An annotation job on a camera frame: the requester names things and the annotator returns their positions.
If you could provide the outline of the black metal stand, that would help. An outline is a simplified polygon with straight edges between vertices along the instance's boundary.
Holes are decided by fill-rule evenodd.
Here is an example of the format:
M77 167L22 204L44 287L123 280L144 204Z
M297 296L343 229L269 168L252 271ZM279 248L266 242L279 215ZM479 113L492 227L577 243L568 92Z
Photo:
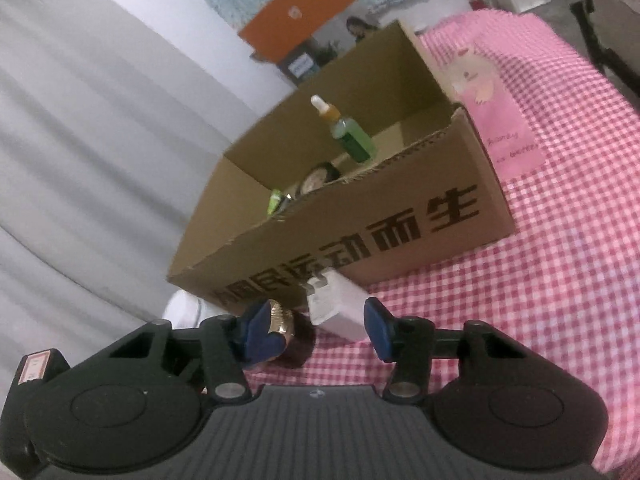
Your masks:
M570 13L573 14L577 22L591 63L601 74L605 74L606 70L610 70L620 78L630 91L638 96L639 75L613 49L601 44L597 32L590 21L590 15L593 12L594 4L592 0L579 0L570 4Z

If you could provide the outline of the black cylindrical tube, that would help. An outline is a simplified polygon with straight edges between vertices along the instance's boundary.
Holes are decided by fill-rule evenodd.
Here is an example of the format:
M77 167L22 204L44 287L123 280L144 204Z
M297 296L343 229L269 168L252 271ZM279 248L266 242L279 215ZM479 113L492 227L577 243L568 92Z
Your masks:
M277 211L285 209L290 203L292 203L293 197L291 194L283 195L277 206Z

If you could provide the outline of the red thermos bottle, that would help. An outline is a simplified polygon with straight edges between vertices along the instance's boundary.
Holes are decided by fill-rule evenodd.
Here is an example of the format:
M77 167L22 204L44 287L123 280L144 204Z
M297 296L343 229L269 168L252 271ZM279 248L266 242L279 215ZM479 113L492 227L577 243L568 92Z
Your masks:
M482 10L486 8L484 0L468 0L468 3L473 11Z

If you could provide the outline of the white power adapter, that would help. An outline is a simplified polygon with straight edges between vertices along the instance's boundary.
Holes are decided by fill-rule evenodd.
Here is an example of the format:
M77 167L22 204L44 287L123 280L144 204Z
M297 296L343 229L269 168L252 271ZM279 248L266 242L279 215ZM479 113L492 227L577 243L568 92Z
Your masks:
M368 338L363 322L364 303L369 293L327 268L306 281L310 322L330 334L357 342Z

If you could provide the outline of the brown cardboard box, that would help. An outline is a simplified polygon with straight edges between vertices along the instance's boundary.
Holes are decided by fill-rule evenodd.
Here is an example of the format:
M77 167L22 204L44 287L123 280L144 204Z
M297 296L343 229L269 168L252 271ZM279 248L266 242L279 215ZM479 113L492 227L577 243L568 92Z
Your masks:
M357 164L343 151L312 96L372 136L373 160ZM322 162L342 176L296 197ZM293 201L268 216L275 188ZM422 42L393 23L307 80L224 152L167 278L233 313L260 298L294 307L324 269L371 285L514 230L468 111Z

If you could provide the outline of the black tape roll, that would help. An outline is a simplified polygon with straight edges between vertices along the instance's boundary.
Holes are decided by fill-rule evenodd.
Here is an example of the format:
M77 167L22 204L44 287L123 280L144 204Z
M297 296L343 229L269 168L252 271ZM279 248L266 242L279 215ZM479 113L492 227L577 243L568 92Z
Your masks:
M342 176L341 171L338 170L332 162L322 162L321 164L314 166L306 177L299 182L296 188L296 197L302 197L312 191L322 188L328 183L338 180Z

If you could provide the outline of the green dropper bottle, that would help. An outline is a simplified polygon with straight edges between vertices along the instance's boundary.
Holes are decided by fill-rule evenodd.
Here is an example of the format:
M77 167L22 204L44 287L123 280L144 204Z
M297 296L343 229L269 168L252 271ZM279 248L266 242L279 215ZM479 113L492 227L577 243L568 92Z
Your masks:
M354 118L344 116L321 96L312 96L310 102L328 124L332 138L354 162L366 164L375 158L376 146L372 136L367 134Z

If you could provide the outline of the green lip balm tube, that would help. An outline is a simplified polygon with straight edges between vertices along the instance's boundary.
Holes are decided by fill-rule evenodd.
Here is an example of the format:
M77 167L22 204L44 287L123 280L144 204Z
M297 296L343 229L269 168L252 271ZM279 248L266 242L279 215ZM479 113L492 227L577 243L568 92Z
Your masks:
M268 207L267 207L267 214L268 216L272 216L273 214L275 214L277 212L277 210L280 207L280 203L283 200L283 194L280 190L278 190L277 188L275 188L274 190L271 191L270 197L269 197L269 202L268 202Z

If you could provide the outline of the orange and dark product box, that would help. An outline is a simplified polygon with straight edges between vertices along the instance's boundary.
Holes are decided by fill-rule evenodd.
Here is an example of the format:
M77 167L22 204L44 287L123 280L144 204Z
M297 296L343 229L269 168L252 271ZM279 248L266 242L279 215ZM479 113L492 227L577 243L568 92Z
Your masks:
M298 86L379 28L359 0L271 0L240 37Z

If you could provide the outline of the white round jar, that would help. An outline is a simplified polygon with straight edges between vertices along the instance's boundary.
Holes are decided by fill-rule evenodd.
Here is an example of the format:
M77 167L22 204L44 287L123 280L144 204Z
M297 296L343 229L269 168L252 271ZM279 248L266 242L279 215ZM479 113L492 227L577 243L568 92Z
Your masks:
M190 294L183 289L178 289L170 297L164 309L162 319L171 322L176 330L200 326L206 318L225 315L227 311L210 302Z

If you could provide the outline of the pink checkered tablecloth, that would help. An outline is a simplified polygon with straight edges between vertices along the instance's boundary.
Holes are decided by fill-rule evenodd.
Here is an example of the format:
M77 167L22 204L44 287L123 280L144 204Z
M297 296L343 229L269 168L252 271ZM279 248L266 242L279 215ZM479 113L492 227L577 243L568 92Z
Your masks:
M422 36L439 63L472 47L499 69L544 164L504 186L515 233L372 295L397 315L476 318L590 385L608 408L596 467L639 474L639 116L533 14L481 10Z

